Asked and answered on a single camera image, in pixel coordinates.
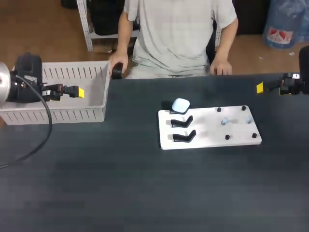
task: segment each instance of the screw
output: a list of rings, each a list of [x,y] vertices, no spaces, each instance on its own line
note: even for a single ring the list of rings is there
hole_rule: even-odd
[[[224,126],[225,124],[228,123],[228,119],[225,117],[222,121],[221,121],[221,125]]]
[[[251,124],[252,121],[253,121],[253,118],[252,118],[251,116],[249,116],[249,117],[247,118],[247,124]]]

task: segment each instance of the black hook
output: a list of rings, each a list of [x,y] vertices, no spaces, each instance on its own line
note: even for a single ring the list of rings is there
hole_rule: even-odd
[[[112,79],[113,80],[121,80],[122,79],[122,68],[123,63],[117,63],[112,69]]]
[[[188,128],[191,122],[193,121],[193,116],[188,117],[186,122],[178,121],[178,120],[171,120],[170,123],[172,124],[172,127],[182,127],[182,128]]]
[[[190,143],[194,139],[196,134],[197,134],[196,130],[193,130],[188,136],[181,135],[181,134],[173,134],[173,140],[174,142]]]

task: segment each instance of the yellow tape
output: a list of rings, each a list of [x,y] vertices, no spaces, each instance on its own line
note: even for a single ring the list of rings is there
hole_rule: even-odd
[[[256,86],[256,93],[263,93],[263,92],[264,92],[263,83],[260,83],[259,85]]]
[[[85,91],[81,88],[78,88],[78,97],[85,98]]]

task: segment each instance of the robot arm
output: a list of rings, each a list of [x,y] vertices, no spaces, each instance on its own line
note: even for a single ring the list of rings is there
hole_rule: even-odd
[[[25,83],[30,84],[48,102],[59,101],[63,94],[72,98],[84,97],[84,91],[78,86],[62,84],[46,86],[42,80],[42,60],[39,56],[26,53],[15,63],[14,71],[9,71],[0,63],[0,105],[4,102],[33,103],[40,98]]]

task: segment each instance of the black bag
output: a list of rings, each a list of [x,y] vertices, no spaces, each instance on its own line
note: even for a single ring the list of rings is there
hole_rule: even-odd
[[[125,0],[91,0],[90,17],[95,33],[113,35],[118,33],[118,22]]]

